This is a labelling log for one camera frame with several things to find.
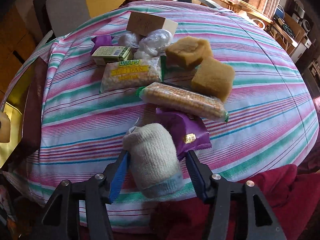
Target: purple wrapper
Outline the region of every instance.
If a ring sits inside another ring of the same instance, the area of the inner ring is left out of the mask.
[[[111,43],[112,38],[110,35],[96,36],[91,40],[94,43],[94,47],[91,50],[90,55],[92,55],[99,47],[112,46],[112,43]]]
[[[209,132],[199,116],[159,107],[156,113],[159,123],[171,134],[179,161],[189,150],[212,147]]]

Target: snack bar package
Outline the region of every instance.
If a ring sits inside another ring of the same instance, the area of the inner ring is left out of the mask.
[[[152,82],[161,81],[160,57],[114,62],[106,65],[100,92],[147,86]]]
[[[213,121],[227,122],[229,117],[220,99],[171,84],[154,82],[141,90],[140,98],[147,103],[173,108]]]
[[[159,123],[171,134],[181,161],[187,151],[212,147],[210,135],[199,116],[157,107]]]

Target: small yellow box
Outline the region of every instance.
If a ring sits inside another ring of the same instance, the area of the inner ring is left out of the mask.
[[[107,63],[131,60],[133,58],[130,47],[103,46],[97,48],[92,58],[98,66]]]

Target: clear plastic bag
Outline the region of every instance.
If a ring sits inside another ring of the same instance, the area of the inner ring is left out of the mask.
[[[205,117],[213,121],[227,122],[229,114],[218,98],[210,98],[180,87],[154,82],[140,92],[140,98],[159,106]]]
[[[122,34],[118,40],[118,46],[138,48],[141,35],[128,32]]]
[[[134,58],[150,58],[159,56],[172,42],[172,34],[164,29],[155,30],[139,42],[138,53]]]
[[[147,86],[152,82],[161,82],[161,59],[135,59],[109,63],[106,65],[100,92]]]

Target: electronic device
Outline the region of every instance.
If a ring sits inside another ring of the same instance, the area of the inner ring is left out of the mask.
[[[311,31],[309,22],[306,19],[300,19],[299,24],[305,30],[306,35],[308,35],[308,33]]]
[[[296,0],[290,0],[287,13],[298,23],[304,18],[305,11],[301,6],[298,5]]]

